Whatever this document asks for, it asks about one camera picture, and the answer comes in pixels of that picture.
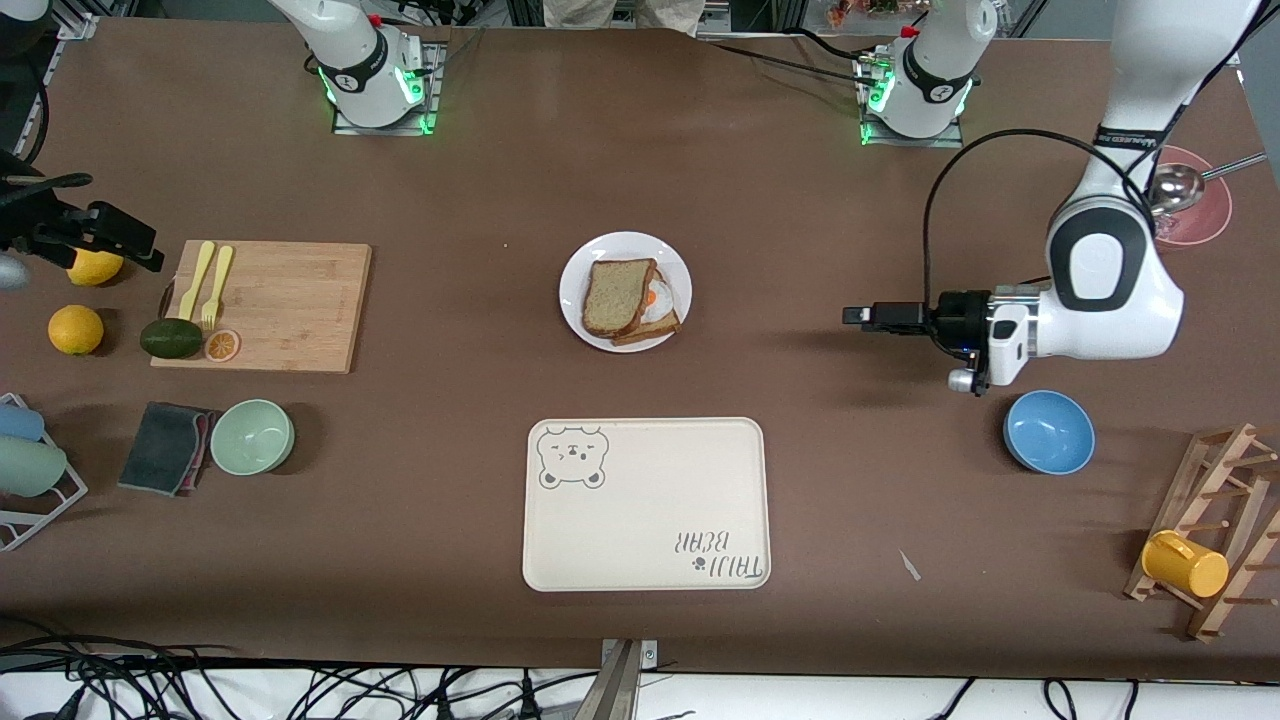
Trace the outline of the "yellow plastic fork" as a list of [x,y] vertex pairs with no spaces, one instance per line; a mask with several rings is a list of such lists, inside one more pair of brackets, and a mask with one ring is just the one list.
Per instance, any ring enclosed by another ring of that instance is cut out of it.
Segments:
[[223,245],[218,249],[212,291],[209,300],[201,307],[201,327],[205,334],[211,334],[218,328],[221,296],[230,273],[234,252],[236,249],[230,245]]

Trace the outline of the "metal scoop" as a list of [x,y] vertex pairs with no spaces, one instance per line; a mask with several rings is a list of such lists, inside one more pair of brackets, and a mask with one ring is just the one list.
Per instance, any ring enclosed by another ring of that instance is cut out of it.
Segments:
[[1257,152],[1204,172],[1181,163],[1158,164],[1149,187],[1152,213],[1155,215],[1171,215],[1192,208],[1203,197],[1211,181],[1224,178],[1267,159],[1267,152]]

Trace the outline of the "blue bowl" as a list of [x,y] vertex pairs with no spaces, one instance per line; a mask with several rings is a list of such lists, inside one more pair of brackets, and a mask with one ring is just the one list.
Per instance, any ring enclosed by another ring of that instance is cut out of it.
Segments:
[[1094,456],[1091,416],[1075,400],[1052,389],[1036,389],[1014,400],[1002,432],[1010,455],[1041,474],[1069,475]]

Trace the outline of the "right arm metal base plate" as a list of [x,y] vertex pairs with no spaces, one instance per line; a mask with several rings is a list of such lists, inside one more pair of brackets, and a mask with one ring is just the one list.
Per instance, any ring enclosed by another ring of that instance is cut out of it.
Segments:
[[349,74],[321,72],[335,135],[419,137],[434,132],[448,46],[403,35],[361,88]]

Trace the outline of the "bread slice under egg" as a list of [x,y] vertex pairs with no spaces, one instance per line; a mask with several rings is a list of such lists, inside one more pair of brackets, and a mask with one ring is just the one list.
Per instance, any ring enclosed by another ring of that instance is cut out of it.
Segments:
[[[668,281],[666,279],[664,274],[660,270],[654,270],[653,272],[652,278],[649,279],[648,284],[653,279],[662,279],[662,281],[664,281],[668,284],[668,287],[671,288],[671,291],[672,291],[672,293],[675,296],[675,291],[672,290],[672,287],[669,286]],[[643,324],[641,323],[641,313],[643,313],[643,305],[644,305],[644,301],[645,301],[645,295],[646,295],[646,288],[645,288],[645,292],[644,292],[644,295],[641,297],[641,302],[640,302],[640,306],[639,306],[637,323],[630,331],[627,331],[625,333],[620,333],[618,336],[611,338],[611,342],[613,343],[613,346],[622,347],[622,346],[636,345],[636,343],[640,343],[643,341],[657,340],[657,338],[660,338],[660,337],[676,333],[676,332],[678,332],[681,329],[682,324],[681,324],[681,319],[680,319],[680,314],[678,314],[678,307],[677,307],[676,297],[675,297],[675,311],[671,315],[668,315],[663,322],[659,322],[657,324],[650,324],[650,325]]]

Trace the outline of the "mint green bowl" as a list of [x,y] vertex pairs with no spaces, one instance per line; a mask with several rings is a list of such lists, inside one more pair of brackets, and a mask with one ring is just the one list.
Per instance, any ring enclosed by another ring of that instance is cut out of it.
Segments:
[[210,437],[214,462],[234,477],[279,468],[294,447],[294,424],[283,407],[250,398],[220,415]]

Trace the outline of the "green avocado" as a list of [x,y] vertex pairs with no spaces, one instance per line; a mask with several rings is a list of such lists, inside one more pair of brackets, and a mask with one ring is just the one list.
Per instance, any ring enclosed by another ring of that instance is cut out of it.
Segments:
[[140,347],[151,357],[180,360],[192,357],[204,347],[204,331],[193,322],[161,318],[148,323],[140,333]]

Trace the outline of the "plain brown bread slice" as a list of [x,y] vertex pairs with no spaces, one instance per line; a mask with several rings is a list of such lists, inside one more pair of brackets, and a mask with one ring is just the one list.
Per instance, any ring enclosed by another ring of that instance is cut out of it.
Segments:
[[593,263],[582,304],[585,331],[605,340],[635,331],[657,269],[650,258]]

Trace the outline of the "yellow lemon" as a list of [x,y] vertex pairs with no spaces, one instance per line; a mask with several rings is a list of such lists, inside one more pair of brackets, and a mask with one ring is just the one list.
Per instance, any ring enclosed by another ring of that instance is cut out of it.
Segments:
[[83,305],[67,305],[56,310],[47,323],[50,343],[69,356],[92,354],[101,345],[104,336],[102,318]]
[[124,258],[106,251],[76,250],[67,277],[79,287],[97,287],[111,281],[123,268]]

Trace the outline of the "mint green cup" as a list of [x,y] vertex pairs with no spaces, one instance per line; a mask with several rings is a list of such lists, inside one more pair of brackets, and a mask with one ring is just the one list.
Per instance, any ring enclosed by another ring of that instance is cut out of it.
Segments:
[[67,454],[44,442],[0,436],[0,492],[33,498],[54,488],[67,469]]

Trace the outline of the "pink bowl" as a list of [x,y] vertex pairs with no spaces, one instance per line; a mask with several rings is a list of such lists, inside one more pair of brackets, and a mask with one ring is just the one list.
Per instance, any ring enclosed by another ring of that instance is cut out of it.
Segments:
[[[1158,155],[1157,165],[1165,163],[1181,163],[1194,167],[1199,172],[1210,170],[1213,167],[1203,158],[1172,145],[1165,146]],[[1192,208],[1183,211],[1184,218],[1192,220],[1193,227],[1199,232],[1201,242],[1196,245],[1170,245],[1156,240],[1160,251],[1190,249],[1207,243],[1220,236],[1228,227],[1233,214],[1233,196],[1224,179],[1211,181],[1203,197]]]

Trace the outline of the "white round plate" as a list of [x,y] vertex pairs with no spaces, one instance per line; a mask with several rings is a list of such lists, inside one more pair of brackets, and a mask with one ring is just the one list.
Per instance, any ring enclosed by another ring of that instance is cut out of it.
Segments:
[[635,231],[618,231],[596,237],[581,246],[567,261],[559,279],[559,305],[564,322],[586,343],[613,354],[635,354],[663,343],[673,333],[663,332],[653,338],[617,345],[590,334],[582,320],[588,296],[589,269],[593,261],[630,261],[645,258],[655,260],[667,287],[673,293],[675,318],[687,318],[692,304],[692,281],[684,259],[668,243],[654,236]]

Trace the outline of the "grey pink folded cloth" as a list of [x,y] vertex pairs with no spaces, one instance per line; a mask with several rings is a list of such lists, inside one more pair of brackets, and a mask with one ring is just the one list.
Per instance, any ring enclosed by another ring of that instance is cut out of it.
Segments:
[[116,484],[166,497],[198,486],[218,413],[177,404],[147,404]]

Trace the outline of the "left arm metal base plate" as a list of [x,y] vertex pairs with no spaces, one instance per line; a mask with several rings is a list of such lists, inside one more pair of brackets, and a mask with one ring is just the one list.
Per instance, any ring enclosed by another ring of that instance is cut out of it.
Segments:
[[964,110],[964,101],[960,101],[957,110],[942,132],[924,138],[899,133],[879,114],[879,110],[884,109],[887,99],[899,87],[896,76],[891,69],[892,59],[886,54],[888,49],[888,45],[876,46],[873,53],[860,53],[851,60],[854,78],[859,81],[856,99],[861,145],[960,149],[963,146],[963,129],[959,122],[959,113]]

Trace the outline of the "yellow mug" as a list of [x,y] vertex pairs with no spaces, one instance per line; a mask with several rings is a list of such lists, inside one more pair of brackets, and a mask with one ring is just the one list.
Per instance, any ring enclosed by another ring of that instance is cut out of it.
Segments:
[[1228,584],[1231,569],[1222,553],[1175,530],[1161,530],[1147,539],[1139,565],[1147,577],[1196,598],[1217,594]]

